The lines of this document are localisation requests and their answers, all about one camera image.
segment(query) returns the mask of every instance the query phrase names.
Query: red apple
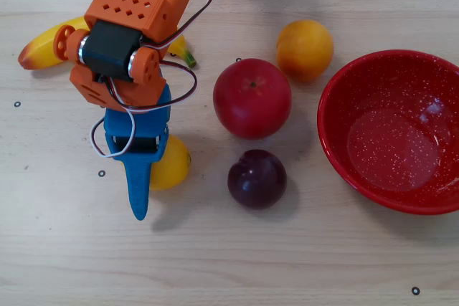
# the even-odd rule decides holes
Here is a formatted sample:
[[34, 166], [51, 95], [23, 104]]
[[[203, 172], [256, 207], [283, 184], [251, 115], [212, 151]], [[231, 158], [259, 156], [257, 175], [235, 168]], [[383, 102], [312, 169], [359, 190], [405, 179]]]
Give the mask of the red apple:
[[214, 107], [223, 126], [244, 139], [277, 132], [292, 108], [292, 90], [273, 64], [244, 59], [229, 66], [214, 88]]

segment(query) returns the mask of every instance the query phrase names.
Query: yellow lemon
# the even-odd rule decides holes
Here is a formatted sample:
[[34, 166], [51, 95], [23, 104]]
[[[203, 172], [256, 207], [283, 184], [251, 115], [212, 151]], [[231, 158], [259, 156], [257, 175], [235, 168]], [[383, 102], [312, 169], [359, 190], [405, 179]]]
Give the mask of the yellow lemon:
[[322, 75], [333, 58], [333, 37], [316, 21], [295, 21], [280, 33], [277, 44], [279, 68], [298, 82]]
[[188, 148], [170, 135], [163, 158], [151, 166], [150, 189], [159, 191], [178, 186], [188, 175], [190, 165]]

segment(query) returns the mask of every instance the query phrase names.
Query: red bowl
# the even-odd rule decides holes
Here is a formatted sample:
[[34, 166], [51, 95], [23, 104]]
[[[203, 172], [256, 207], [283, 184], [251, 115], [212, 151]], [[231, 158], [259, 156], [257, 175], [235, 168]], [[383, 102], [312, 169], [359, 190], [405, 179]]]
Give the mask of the red bowl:
[[407, 50], [361, 57], [324, 90], [318, 133], [369, 199], [411, 214], [459, 209], [459, 67]]

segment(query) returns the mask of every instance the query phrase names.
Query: lemon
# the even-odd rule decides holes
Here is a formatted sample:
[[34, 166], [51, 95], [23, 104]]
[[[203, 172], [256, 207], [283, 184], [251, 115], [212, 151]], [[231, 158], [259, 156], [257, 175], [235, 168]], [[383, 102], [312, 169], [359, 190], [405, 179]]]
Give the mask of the lemon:
[[188, 148], [170, 135], [163, 158], [151, 166], [150, 189], [160, 191], [178, 186], [188, 175], [190, 165]]

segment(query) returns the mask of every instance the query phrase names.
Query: light wood surface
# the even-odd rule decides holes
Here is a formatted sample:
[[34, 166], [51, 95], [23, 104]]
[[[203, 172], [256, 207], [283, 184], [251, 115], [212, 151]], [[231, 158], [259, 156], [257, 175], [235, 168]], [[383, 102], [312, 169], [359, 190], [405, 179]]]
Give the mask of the light wood surface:
[[[1, 306], [458, 304], [459, 214], [408, 216], [351, 190], [323, 154], [316, 110], [331, 76], [369, 52], [418, 49], [458, 64], [459, 0], [215, 0], [186, 34], [199, 89], [169, 124], [191, 151], [191, 174], [152, 195], [143, 222], [121, 164], [90, 147], [103, 110], [71, 85], [71, 65], [31, 73], [16, 61], [91, 1], [0, 0]], [[204, 2], [191, 0], [186, 16]], [[233, 138], [214, 115], [217, 76], [238, 57], [274, 62], [279, 31], [297, 19], [331, 30], [332, 65], [293, 86], [278, 134]], [[166, 77], [176, 95], [189, 86]], [[269, 211], [246, 211], [227, 192], [227, 172], [248, 148], [288, 169], [288, 192]]]

